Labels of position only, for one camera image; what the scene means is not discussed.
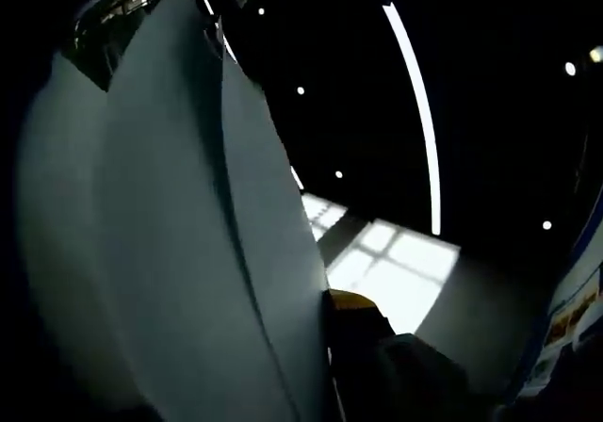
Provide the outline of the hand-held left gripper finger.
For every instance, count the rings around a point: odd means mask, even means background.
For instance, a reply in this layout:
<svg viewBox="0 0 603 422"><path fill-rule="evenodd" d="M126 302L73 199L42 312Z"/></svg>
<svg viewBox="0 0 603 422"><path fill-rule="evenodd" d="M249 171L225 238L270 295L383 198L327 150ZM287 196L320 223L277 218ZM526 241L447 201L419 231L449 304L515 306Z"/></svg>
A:
<svg viewBox="0 0 603 422"><path fill-rule="evenodd" d="M463 369L411 333L396 334L377 305L327 291L327 346L348 421L468 421Z"/></svg>

